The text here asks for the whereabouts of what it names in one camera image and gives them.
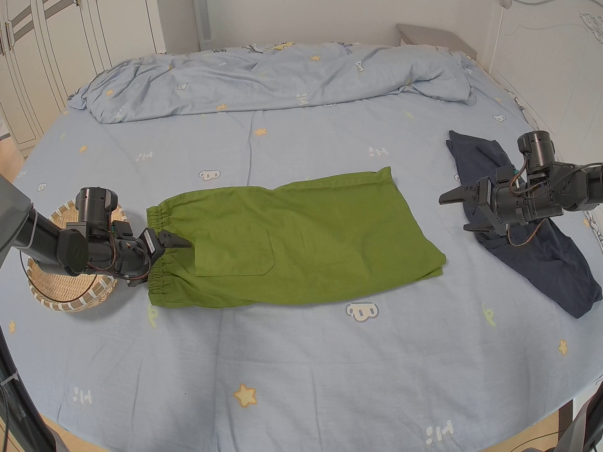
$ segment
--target wooden floor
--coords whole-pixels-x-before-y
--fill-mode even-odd
[[[21,157],[21,154],[19,151],[17,151],[11,139],[0,140],[0,174],[6,177],[6,179],[9,181],[13,181],[17,174],[19,174],[23,161],[24,160]],[[59,433],[71,452],[104,452],[104,449],[83,441],[79,437],[67,432],[65,429],[56,425],[47,418],[45,418],[45,421],[50,427]],[[510,452],[514,447],[529,439],[556,432],[558,429],[558,412],[555,412],[542,420],[542,422],[537,423],[535,426],[524,430],[522,433],[502,442],[501,444],[488,448],[484,452]],[[543,439],[531,441],[525,446],[520,447],[518,450],[522,451],[528,447],[546,450],[547,448],[554,447],[556,444],[557,434],[554,434]],[[21,450],[22,449],[16,444],[9,444],[8,446],[8,452],[20,452]]]

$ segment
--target cabinet door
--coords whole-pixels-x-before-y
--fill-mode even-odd
[[[147,0],[87,0],[101,55],[111,68],[156,52]]]
[[[4,32],[0,30],[0,109],[4,122],[8,126],[17,144],[26,144],[37,139],[27,120],[26,109],[19,98],[18,86],[13,83],[7,55],[7,42]]]
[[[56,62],[57,84],[65,95],[103,71],[92,26],[84,26],[81,0],[41,0],[42,27],[48,31],[48,56]]]
[[[46,49],[34,32],[30,0],[5,0],[3,3],[7,19],[5,29],[10,39],[9,54],[16,78],[25,104],[33,111],[35,123],[41,132],[46,132],[60,113],[63,102],[59,103],[52,91],[50,79],[54,76],[42,60],[42,52]]]

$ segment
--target navy clothing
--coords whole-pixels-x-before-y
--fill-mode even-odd
[[[456,161],[462,185],[473,184],[484,176],[495,183],[496,168],[511,164],[495,140],[450,131],[446,145]],[[477,204],[465,202],[463,207],[471,223],[486,219]],[[511,240],[522,243],[536,225],[532,222],[527,226],[512,226]],[[493,231],[474,234],[489,252],[575,318],[580,318],[601,299],[601,287],[593,278],[584,255],[551,219],[543,223],[530,243],[519,248],[510,245],[506,236],[498,236]]]

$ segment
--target wicker basket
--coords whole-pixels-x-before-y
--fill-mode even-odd
[[[117,205],[111,214],[112,221],[127,221],[124,210]],[[57,209],[50,221],[58,227],[65,228],[68,222],[78,221],[78,210],[75,201]],[[44,273],[33,259],[27,261],[27,276],[30,279],[30,290],[36,300],[51,310],[68,313],[81,312],[105,301],[115,288],[117,280],[106,275],[64,276]],[[35,290],[32,283],[46,296]]]

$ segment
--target white label sticker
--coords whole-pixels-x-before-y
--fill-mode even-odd
[[[153,246],[153,241],[151,241],[151,235],[149,234],[149,230],[145,230],[145,239],[147,240],[149,250],[151,250],[151,252],[155,252],[155,246]]]

